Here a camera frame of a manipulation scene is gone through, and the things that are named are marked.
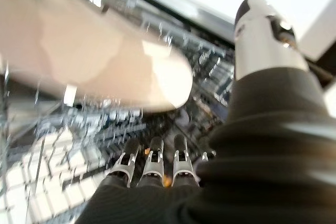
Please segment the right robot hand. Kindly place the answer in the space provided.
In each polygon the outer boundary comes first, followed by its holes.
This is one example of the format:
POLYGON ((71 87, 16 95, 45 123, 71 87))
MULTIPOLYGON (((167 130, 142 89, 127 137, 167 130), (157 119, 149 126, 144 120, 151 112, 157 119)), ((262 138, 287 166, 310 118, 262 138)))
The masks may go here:
POLYGON ((335 118, 265 0, 235 18, 235 75, 226 122, 210 136, 198 187, 126 188, 109 174, 77 223, 335 223, 335 118))

